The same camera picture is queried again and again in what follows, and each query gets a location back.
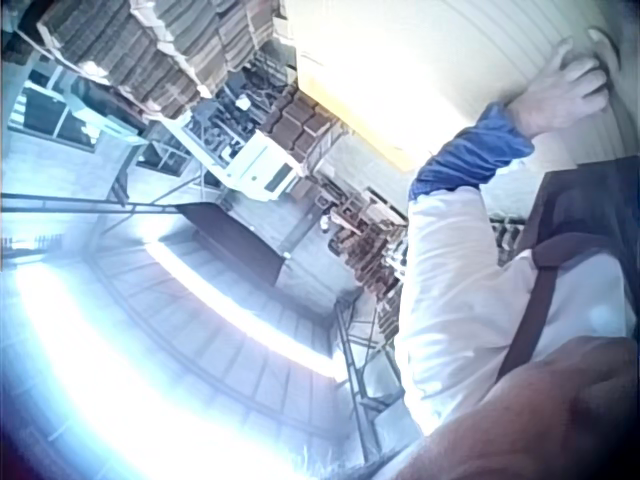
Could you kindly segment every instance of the person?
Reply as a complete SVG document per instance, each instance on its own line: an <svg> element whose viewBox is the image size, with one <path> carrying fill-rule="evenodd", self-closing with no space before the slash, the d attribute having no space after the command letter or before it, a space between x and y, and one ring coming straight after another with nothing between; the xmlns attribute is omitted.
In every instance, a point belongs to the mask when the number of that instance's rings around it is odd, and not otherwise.
<svg viewBox="0 0 640 480"><path fill-rule="evenodd" d="M615 78L593 57L565 65L572 48L411 186L396 360L426 439L399 479L583 478L634 420L640 159L548 174L504 268L479 190L535 137L607 107Z"/></svg>

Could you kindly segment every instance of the brown box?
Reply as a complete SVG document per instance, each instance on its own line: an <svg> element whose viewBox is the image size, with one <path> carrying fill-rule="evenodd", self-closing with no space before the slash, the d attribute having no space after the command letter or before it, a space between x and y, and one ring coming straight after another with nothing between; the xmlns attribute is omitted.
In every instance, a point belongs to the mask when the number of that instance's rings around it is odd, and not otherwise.
<svg viewBox="0 0 640 480"><path fill-rule="evenodd" d="M313 109L303 102L294 100L282 113L299 125L304 125L313 116Z"/></svg>
<svg viewBox="0 0 640 480"><path fill-rule="evenodd" d="M319 137L329 129L330 125L331 123L327 117L316 113L304 124L304 129L314 137Z"/></svg>

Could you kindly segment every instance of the blue cuff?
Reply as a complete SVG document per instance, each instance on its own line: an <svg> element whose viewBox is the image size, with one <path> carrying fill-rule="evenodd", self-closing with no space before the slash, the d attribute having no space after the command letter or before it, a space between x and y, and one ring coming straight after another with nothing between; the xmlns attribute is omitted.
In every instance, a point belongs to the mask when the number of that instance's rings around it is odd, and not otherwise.
<svg viewBox="0 0 640 480"><path fill-rule="evenodd" d="M462 130L418 171L409 200L438 190L479 188L499 168L528 157L533 150L533 143L518 132L504 105L491 103L475 126Z"/></svg>

